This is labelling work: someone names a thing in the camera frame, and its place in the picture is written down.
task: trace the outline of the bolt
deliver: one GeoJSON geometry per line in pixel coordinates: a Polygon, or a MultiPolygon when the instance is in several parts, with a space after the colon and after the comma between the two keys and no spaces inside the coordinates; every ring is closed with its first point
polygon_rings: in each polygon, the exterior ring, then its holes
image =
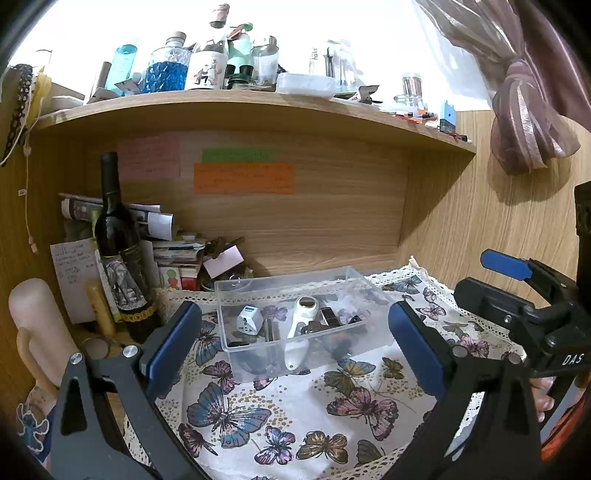
{"type": "Polygon", "coordinates": [[[135,345],[128,345],[123,349],[123,356],[126,358],[131,358],[138,353],[138,348],[135,345]]]}
{"type": "Polygon", "coordinates": [[[454,356],[458,357],[458,358],[464,358],[466,356],[468,356],[468,350],[466,349],[466,347],[462,346],[462,345],[456,345],[452,348],[452,353],[454,356]]]}
{"type": "Polygon", "coordinates": [[[70,363],[76,365],[82,362],[82,354],[80,352],[73,353],[70,357],[70,363]]]}
{"type": "Polygon", "coordinates": [[[507,358],[513,365],[519,365],[521,363],[521,357],[515,352],[511,352],[509,355],[507,355],[507,358]]]}

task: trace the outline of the wine bottle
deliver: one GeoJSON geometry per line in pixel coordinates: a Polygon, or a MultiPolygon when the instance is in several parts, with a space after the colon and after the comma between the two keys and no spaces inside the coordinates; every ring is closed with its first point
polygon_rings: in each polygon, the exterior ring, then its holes
{"type": "Polygon", "coordinates": [[[103,208],[95,225],[96,243],[117,308],[131,338],[144,343],[160,325],[139,248],[139,235],[121,202],[116,152],[100,156],[103,208]]]}

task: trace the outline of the curtain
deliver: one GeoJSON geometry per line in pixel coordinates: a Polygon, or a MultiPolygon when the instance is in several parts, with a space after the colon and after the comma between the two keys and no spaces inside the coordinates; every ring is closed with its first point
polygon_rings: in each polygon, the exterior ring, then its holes
{"type": "Polygon", "coordinates": [[[574,154],[565,115],[591,127],[591,88],[566,42],[524,0],[416,0],[455,46],[475,57],[492,99],[491,150],[508,174],[574,154]]]}

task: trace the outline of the wooden shelf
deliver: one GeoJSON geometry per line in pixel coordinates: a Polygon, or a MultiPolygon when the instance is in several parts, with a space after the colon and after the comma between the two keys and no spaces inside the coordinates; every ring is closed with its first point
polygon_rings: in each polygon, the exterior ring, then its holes
{"type": "Polygon", "coordinates": [[[397,148],[474,154],[476,147],[365,105],[267,92],[193,90],[136,95],[51,113],[35,131],[94,136],[247,130],[346,138],[397,148]]]}

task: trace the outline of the blue liquid bottle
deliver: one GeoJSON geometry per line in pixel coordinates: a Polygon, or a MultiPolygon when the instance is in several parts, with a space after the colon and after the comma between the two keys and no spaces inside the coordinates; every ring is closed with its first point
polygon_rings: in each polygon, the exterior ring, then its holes
{"type": "Polygon", "coordinates": [[[134,64],[135,54],[137,52],[137,47],[132,44],[121,45],[115,50],[115,56],[113,57],[105,85],[107,90],[112,90],[118,95],[123,95],[123,92],[115,86],[115,83],[123,82],[130,77],[131,67],[134,64]]]}
{"type": "Polygon", "coordinates": [[[191,58],[191,52],[183,48],[186,38],[183,32],[174,32],[164,47],[152,52],[143,93],[184,90],[191,58]]]}

